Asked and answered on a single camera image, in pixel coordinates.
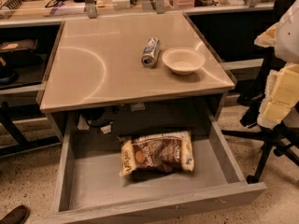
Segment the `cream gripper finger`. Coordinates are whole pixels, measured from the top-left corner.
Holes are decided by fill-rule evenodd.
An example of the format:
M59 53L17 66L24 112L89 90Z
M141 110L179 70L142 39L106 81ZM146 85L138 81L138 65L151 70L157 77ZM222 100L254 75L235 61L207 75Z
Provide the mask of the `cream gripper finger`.
M264 31L262 34L258 35L255 38L254 44L262 48L274 47L276 45L275 38L277 28L278 23L275 23L272 26L270 26L266 31Z
M264 94L257 122L262 127L273 129L299 102L299 64L286 63L279 71L271 70Z

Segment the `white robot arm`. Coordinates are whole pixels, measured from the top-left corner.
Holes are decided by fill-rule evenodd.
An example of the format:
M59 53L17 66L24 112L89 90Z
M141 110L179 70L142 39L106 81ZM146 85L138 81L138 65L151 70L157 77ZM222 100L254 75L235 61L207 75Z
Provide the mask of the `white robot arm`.
M278 72L269 73L257 118L260 126L273 129L299 101L299 0L279 22L258 35L254 44L273 47L276 57L286 63Z

